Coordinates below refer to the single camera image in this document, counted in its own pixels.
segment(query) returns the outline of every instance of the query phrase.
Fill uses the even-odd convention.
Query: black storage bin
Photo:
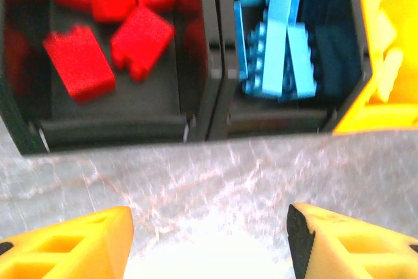
[[[233,3],[219,0],[226,74],[208,139],[331,131],[371,78],[360,0],[300,0],[298,21],[306,24],[315,47],[311,48],[321,58],[319,65],[312,61],[315,73],[320,71],[314,77],[321,77],[321,87],[312,99],[282,103],[242,92]],[[248,32],[263,19],[263,8],[258,13],[253,8],[248,15],[243,7],[243,16]]]
[[[12,88],[16,74],[8,74],[3,43],[0,111],[22,154],[141,142],[204,140],[222,79],[219,26],[215,0],[201,0],[201,12],[186,17],[179,10],[163,16],[176,29],[175,40],[154,67],[149,79],[138,84],[127,73],[116,75],[116,91],[85,105],[67,94],[51,65],[42,39],[49,31],[66,32],[74,24],[92,28],[110,61],[110,37],[116,26],[99,25],[91,16],[63,8],[52,0],[1,0],[10,24],[25,35],[33,53],[17,76],[27,84],[24,93]],[[185,48],[189,23],[200,19],[201,37]]]

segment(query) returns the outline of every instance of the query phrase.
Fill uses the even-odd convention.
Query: yellow storage bin
[[[334,133],[418,127],[418,0],[361,0],[372,78]]]

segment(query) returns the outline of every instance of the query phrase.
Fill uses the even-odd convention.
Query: gray marble countertop
[[[130,206],[126,278],[294,278],[285,230],[293,202],[418,237],[418,132],[22,158],[0,124],[0,167],[0,238]]]

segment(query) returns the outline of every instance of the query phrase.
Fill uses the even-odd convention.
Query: marble surface
[[[126,278],[294,278],[290,203],[418,237],[417,175],[418,132],[22,158],[0,124],[0,238],[128,205],[135,240]]]

